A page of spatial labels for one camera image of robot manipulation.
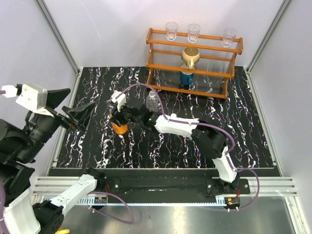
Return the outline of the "orange juice bottle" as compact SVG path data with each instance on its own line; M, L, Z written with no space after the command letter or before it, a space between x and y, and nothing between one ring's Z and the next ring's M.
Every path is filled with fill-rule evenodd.
M118 135L123 135L128 131L128 127L127 125L121 125L118 126L117 124L115 124L114 122L111 121L111 125L113 127L113 130L118 134Z

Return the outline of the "clear plastic bottle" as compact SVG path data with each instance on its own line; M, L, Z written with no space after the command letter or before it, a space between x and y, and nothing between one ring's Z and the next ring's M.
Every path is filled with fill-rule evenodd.
M151 112L157 112L158 111L158 98L156 96L156 92L153 90L149 91L148 96L146 97L146 106Z

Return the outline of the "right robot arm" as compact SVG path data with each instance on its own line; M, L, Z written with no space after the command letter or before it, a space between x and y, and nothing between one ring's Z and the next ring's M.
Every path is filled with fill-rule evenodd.
M214 162L223 191L233 193L238 189L240 176L230 157L235 142L224 129L203 119L185 119L153 112L144 105L116 107L110 114L110 121L119 128L133 122L150 132L192 139L199 151Z

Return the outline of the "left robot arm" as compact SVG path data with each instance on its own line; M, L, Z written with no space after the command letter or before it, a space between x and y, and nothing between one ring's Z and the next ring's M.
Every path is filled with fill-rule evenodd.
M16 98L16 103L28 110L25 126L20 129L9 122L0 122L0 226L5 234L54 234L66 214L88 193L105 191L105 174L87 169L70 188L41 203L31 203L30 177L34 169L28 164L54 132L85 131L96 104L77 108L56 108L70 94L70 89L46 90L31 84L5 85L0 93Z

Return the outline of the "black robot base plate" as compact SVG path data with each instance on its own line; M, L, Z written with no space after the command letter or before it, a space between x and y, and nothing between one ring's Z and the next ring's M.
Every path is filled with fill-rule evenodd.
M240 178L235 189L221 182L216 169L102 169L96 191L120 196L127 203L209 203L216 196L249 195Z

